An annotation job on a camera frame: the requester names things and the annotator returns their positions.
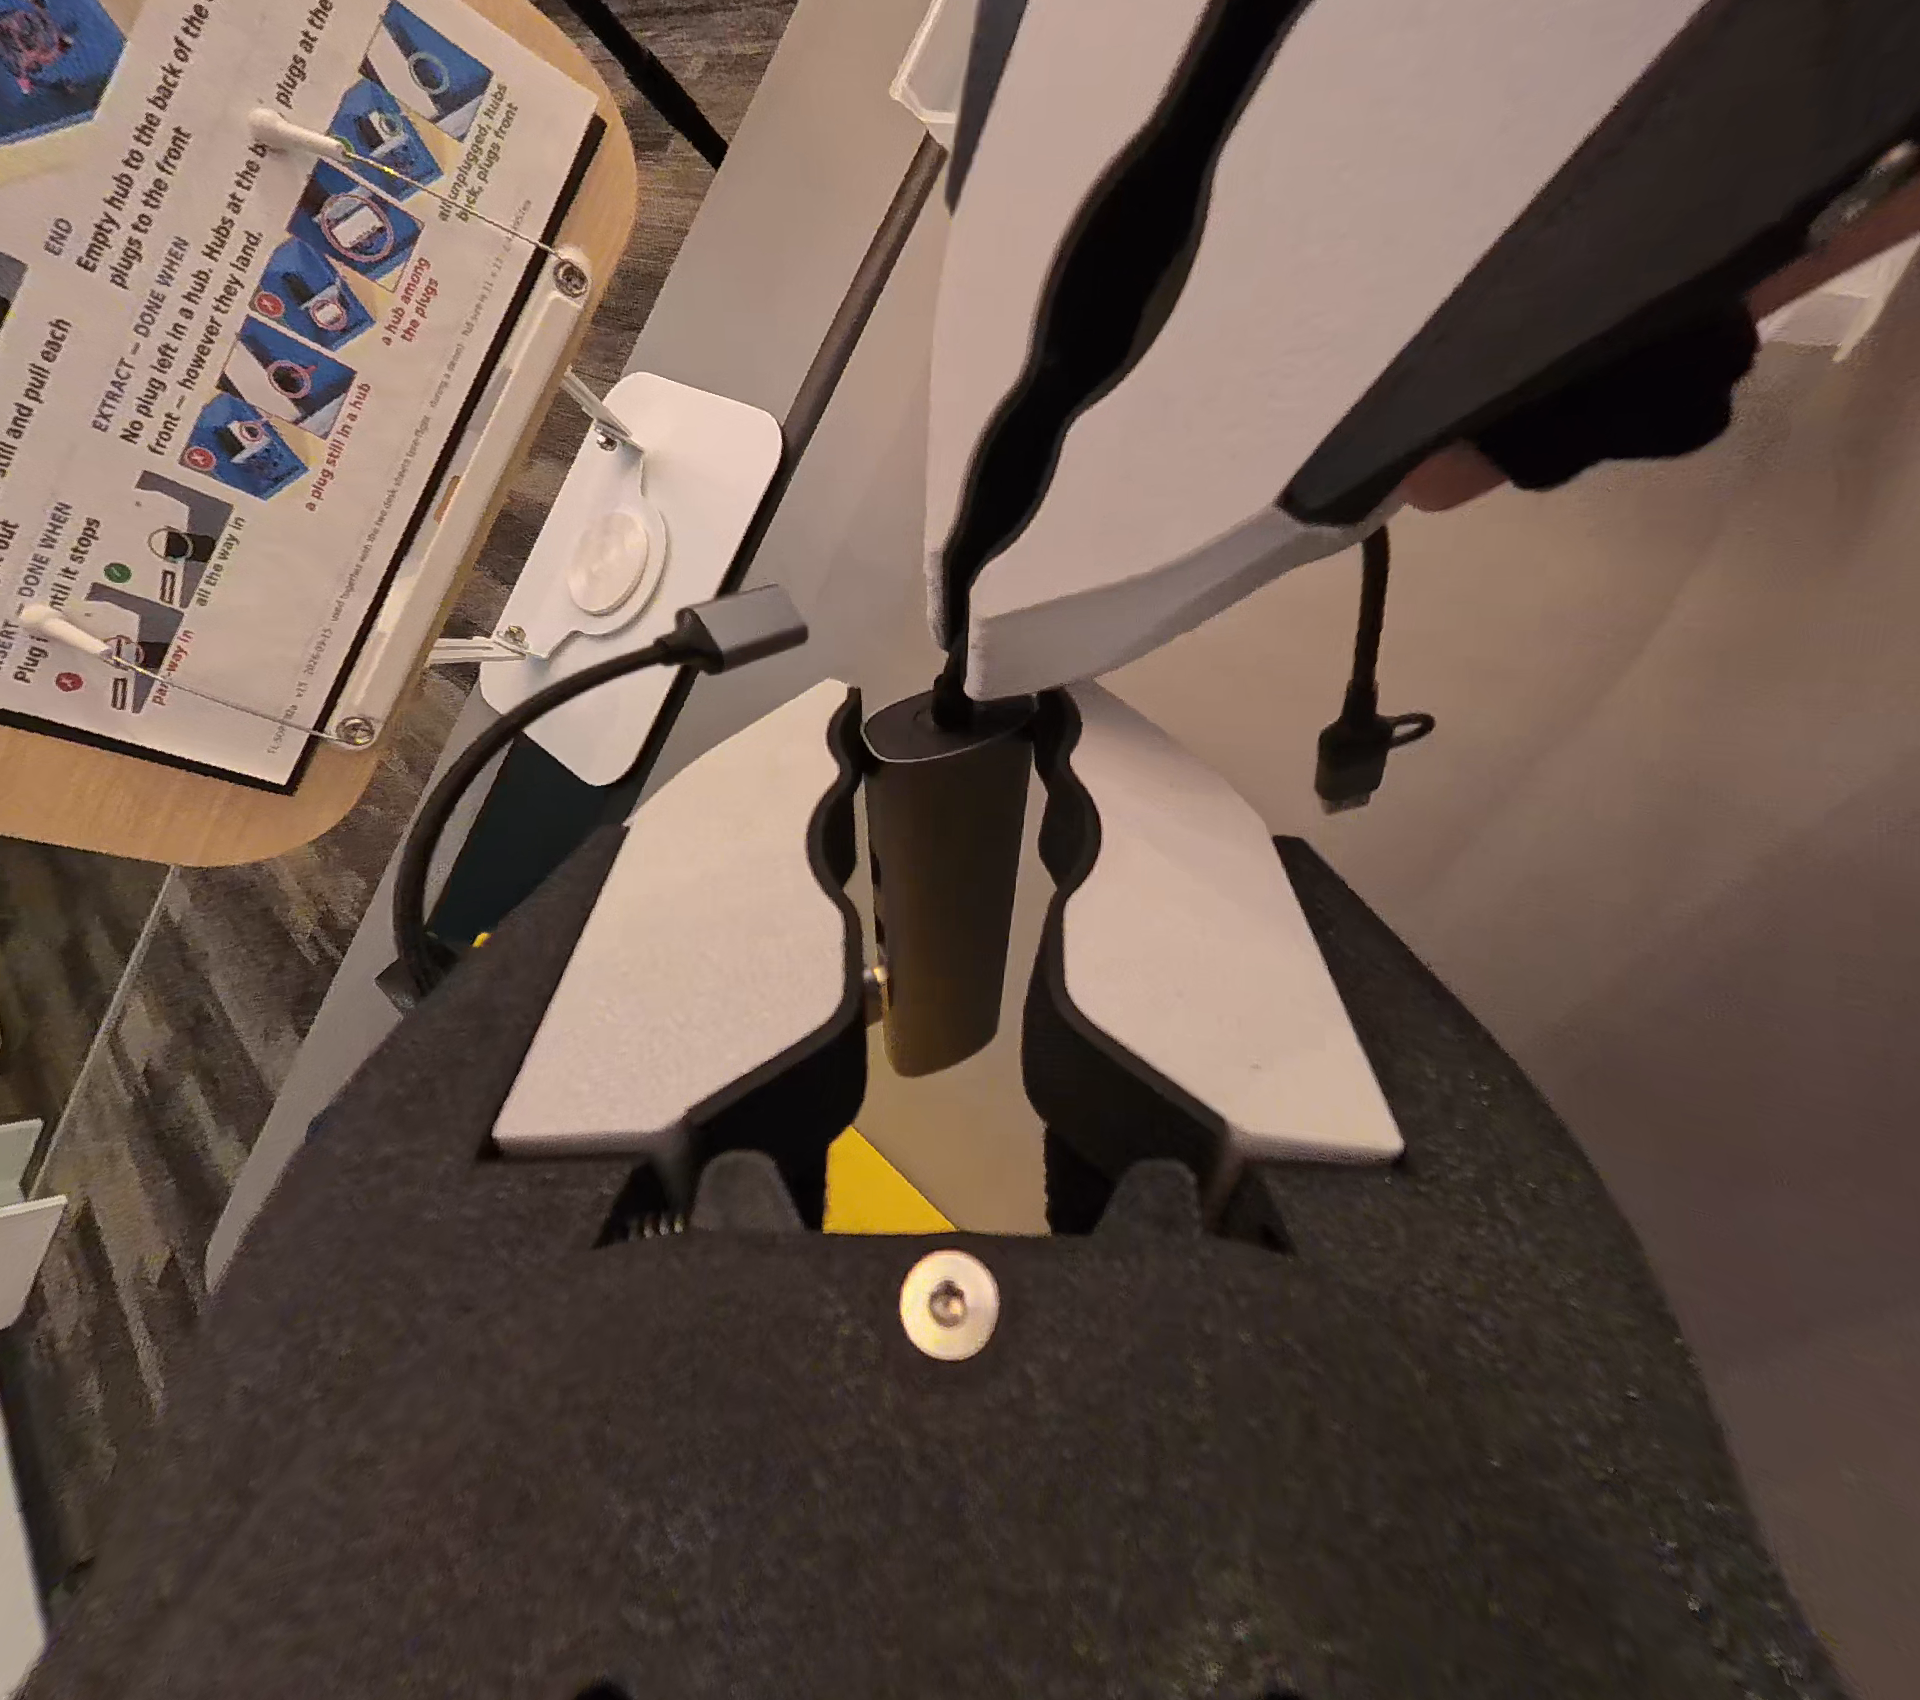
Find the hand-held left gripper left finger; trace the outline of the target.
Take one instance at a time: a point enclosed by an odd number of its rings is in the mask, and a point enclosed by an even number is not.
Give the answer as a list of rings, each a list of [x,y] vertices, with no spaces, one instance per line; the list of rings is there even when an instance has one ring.
[[[683,1163],[793,1065],[805,1134],[865,1097],[865,945],[849,883],[861,695],[823,679],[643,799],[492,1137],[510,1157]]]

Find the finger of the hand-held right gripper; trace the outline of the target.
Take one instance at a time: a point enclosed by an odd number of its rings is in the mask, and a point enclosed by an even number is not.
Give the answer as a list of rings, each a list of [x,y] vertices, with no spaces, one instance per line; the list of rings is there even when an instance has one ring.
[[[972,583],[963,684],[1107,675],[1381,523],[1282,494],[1709,0],[1315,0],[1166,327]]]
[[[937,642],[1166,642],[1234,528],[1179,494],[1178,395],[1118,399],[1215,130],[1156,154],[1220,0],[976,0],[930,347]]]

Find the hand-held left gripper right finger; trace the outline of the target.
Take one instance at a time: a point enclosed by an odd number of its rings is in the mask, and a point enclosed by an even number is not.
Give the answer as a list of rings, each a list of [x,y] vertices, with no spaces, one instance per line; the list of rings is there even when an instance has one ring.
[[[1385,1166],[1404,1137],[1274,835],[1094,682],[1042,701],[1026,1097],[1089,1166]]]

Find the grey usb hub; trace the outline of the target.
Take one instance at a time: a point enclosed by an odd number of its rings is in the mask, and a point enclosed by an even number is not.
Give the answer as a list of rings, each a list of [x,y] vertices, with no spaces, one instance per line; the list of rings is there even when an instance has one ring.
[[[882,1028],[904,1076],[961,1065],[998,1030],[1034,712],[989,701],[948,730],[919,694],[861,727]]]

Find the yellow plastic bin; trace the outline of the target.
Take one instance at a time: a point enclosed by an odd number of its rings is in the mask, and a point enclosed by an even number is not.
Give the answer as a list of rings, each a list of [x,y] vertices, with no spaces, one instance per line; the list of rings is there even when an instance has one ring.
[[[861,1129],[849,1127],[827,1157],[823,1233],[950,1233],[942,1211]]]

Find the person's right hand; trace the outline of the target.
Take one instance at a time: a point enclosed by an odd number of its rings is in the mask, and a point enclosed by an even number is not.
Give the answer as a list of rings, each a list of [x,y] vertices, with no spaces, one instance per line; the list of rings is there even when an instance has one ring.
[[[1455,513],[1508,484],[1507,472],[1477,440],[1459,439],[1407,472],[1399,502],[1419,513]]]

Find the dark rectangular pad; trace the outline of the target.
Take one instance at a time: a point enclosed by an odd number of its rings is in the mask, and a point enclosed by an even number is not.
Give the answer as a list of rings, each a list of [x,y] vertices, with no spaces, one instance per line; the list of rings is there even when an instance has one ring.
[[[632,810],[621,782],[591,784],[529,734],[516,736],[490,778],[435,891],[426,926],[436,952],[465,953],[529,898],[602,824]]]

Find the wooden document stand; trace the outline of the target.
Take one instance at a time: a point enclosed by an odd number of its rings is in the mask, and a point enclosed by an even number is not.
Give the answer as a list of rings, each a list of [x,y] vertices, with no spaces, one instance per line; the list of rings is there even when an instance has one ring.
[[[399,687],[372,727],[346,706],[291,793],[4,727],[4,835],[116,858],[222,865],[303,846],[369,790],[428,662],[502,675],[509,704],[558,660],[605,658],[721,580],[727,534],[767,487],[771,416],[655,374],[586,392],[570,365],[636,210],[636,157],[586,51],[529,0],[466,0],[591,88],[605,136],[502,351],[473,458],[428,516],[399,654],[355,675]]]

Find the printed instruction sheet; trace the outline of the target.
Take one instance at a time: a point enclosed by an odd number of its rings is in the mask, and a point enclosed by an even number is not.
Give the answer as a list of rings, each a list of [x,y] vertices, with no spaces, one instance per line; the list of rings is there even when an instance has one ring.
[[[605,122],[466,0],[4,0],[4,724],[291,793]]]

